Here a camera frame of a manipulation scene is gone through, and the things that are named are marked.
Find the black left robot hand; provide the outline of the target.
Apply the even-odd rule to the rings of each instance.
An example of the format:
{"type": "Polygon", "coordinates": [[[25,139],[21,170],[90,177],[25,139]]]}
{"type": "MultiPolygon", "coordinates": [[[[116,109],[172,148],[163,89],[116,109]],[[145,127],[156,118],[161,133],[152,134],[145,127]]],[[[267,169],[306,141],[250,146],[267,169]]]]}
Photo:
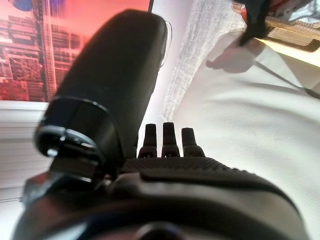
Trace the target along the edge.
{"type": "Polygon", "coordinates": [[[128,9],[72,64],[34,132],[52,163],[24,185],[15,240],[306,240],[271,182],[205,156],[192,128],[138,133],[167,43],[158,15],[128,9]]]}

